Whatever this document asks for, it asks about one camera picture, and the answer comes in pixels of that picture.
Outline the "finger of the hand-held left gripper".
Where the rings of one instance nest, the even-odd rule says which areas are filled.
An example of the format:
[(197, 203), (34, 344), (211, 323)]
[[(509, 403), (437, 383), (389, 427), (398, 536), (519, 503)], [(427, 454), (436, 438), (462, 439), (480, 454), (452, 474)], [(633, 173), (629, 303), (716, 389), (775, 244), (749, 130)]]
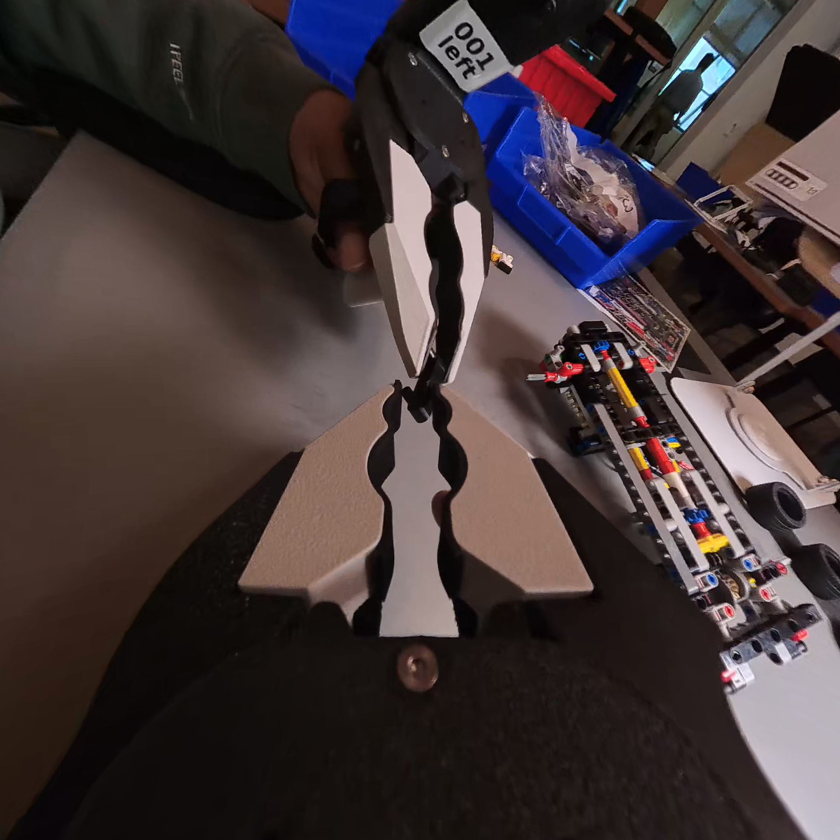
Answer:
[(433, 195), (414, 158), (393, 140), (386, 160), (391, 220), (373, 233), (370, 251), (397, 349), (407, 375), (415, 380), (427, 361), (438, 320), (426, 242)]
[(434, 380), (442, 385), (456, 378), (488, 272), (482, 215), (468, 202), (454, 205), (434, 220), (437, 251), (436, 359), (442, 371)]

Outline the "clear plastic parts bags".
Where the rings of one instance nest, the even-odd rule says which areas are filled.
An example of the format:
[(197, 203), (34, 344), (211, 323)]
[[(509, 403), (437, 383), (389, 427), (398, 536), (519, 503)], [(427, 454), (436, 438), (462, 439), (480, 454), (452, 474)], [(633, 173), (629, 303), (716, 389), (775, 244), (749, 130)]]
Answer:
[(540, 152), (521, 156), (525, 179), (609, 256), (646, 225), (628, 165), (598, 145), (581, 142), (567, 118), (538, 99)]

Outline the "cardboard box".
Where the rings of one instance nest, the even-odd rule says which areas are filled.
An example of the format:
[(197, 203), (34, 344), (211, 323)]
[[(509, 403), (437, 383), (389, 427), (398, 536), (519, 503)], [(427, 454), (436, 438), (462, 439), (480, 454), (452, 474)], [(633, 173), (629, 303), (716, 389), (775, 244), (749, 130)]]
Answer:
[(720, 163), (716, 178), (724, 186), (744, 187), (765, 165), (777, 159), (795, 143), (766, 122), (756, 122)]

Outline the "white labelled box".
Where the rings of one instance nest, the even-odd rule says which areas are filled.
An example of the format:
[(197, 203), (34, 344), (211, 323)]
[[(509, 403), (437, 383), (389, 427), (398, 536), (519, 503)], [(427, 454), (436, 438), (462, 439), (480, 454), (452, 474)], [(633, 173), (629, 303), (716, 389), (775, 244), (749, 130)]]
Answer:
[(747, 181), (777, 207), (839, 244), (839, 114)]

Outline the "wooden side table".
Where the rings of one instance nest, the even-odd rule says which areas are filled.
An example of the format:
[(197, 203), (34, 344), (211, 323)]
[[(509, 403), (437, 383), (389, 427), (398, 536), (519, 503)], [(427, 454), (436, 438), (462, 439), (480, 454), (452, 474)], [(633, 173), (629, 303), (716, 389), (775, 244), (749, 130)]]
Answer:
[(782, 271), (771, 254), (741, 248), (706, 223), (692, 234), (699, 251), (686, 260), (699, 273), (700, 303), (732, 323), (765, 329), (778, 320), (794, 332), (810, 331), (838, 312), (838, 292), (803, 265)]

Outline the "person's left hand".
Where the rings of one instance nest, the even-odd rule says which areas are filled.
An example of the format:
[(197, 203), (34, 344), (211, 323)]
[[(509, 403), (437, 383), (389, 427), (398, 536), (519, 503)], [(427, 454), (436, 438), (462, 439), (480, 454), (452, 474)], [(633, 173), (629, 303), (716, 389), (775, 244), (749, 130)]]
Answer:
[[(334, 181), (355, 181), (357, 173), (348, 154), (344, 128), (352, 102), (332, 89), (315, 91), (297, 112), (290, 129), (289, 159), (296, 186), (315, 218), (320, 217), (324, 188)], [(328, 248), (332, 263), (352, 273), (371, 267), (368, 238), (357, 224), (346, 223), (336, 246)]]

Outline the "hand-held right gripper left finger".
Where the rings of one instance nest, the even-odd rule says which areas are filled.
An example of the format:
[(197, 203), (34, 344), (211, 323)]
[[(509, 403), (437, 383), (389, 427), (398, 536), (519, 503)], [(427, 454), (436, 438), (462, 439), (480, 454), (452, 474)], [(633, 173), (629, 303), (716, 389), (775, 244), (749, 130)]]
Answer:
[(378, 634), (394, 571), (392, 474), (403, 386), (394, 381), (302, 451), (238, 580), (249, 595), (339, 607)]

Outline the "person's left forearm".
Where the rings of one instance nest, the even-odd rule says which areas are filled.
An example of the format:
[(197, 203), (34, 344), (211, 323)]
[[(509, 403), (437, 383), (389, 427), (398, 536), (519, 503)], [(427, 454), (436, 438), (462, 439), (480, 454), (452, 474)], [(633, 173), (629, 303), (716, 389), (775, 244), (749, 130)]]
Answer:
[(290, 2), (2, 1), (2, 91), (250, 217), (307, 214), (292, 122), (336, 88), (285, 32)]

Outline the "black lego tyre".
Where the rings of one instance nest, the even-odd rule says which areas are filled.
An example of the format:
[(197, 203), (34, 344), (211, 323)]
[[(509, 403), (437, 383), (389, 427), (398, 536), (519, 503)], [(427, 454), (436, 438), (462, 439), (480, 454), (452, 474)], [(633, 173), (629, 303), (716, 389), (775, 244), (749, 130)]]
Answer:
[(743, 503), (752, 518), (769, 531), (793, 531), (805, 525), (806, 510), (797, 494), (782, 482), (751, 486)]
[(805, 587), (824, 601), (839, 599), (839, 555), (825, 543), (802, 545), (790, 554), (791, 569)]

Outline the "red storage bin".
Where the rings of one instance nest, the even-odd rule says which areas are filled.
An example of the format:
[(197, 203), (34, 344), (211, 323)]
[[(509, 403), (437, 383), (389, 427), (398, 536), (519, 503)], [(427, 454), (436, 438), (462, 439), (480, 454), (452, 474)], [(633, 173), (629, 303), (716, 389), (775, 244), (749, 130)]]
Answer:
[(574, 126), (585, 127), (616, 94), (590, 71), (553, 45), (521, 65), (518, 79)]

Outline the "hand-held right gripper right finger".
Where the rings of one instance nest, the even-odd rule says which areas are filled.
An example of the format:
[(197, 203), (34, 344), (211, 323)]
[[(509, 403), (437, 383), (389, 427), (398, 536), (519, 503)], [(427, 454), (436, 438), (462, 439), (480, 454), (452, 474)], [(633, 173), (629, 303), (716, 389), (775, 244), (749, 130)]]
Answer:
[(500, 606), (581, 599), (594, 584), (529, 451), (448, 387), (434, 398), (437, 569), (460, 636)]

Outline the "small black lego connector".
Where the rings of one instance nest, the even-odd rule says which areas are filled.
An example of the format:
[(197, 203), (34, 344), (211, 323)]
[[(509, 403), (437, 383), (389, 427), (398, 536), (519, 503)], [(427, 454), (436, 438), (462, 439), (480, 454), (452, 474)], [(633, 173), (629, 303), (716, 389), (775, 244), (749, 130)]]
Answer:
[(443, 362), (431, 351), (419, 372), (413, 387), (404, 387), (402, 397), (411, 417), (419, 424), (424, 424), (434, 414), (436, 400), (445, 380), (446, 369)]

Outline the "white moulded tray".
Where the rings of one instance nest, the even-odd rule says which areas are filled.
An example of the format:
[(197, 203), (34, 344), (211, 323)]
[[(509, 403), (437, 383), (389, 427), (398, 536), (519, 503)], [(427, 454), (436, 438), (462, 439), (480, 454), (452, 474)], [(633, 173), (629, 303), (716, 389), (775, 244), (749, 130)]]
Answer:
[(669, 388), (741, 491), (780, 482), (806, 510), (835, 504), (838, 479), (811, 462), (757, 397), (735, 386), (681, 377), (672, 378)]

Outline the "lego instruction booklet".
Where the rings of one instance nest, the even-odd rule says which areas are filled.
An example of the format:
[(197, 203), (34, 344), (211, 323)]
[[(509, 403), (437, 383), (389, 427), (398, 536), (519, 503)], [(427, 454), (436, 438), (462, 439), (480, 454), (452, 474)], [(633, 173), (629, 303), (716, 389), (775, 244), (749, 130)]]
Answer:
[(691, 327), (657, 299), (635, 276), (620, 276), (579, 290), (625, 333), (635, 350), (653, 356), (674, 373)]

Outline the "lego car chassis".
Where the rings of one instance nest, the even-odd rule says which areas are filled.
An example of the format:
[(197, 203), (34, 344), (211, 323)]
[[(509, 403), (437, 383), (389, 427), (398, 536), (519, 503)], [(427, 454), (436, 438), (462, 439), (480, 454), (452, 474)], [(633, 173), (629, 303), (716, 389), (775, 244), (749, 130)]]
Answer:
[[(657, 367), (624, 333), (590, 320), (571, 325), (528, 381), (564, 396), (578, 417), (571, 453), (603, 455), (621, 479), (658, 567), (721, 633), (721, 682), (734, 695), (752, 684), (756, 658), (784, 666), (804, 656), (823, 616), (777, 591), (793, 573), (791, 552), (775, 558), (748, 535), (657, 387)], [(794, 539), (791, 551), (802, 545)]]

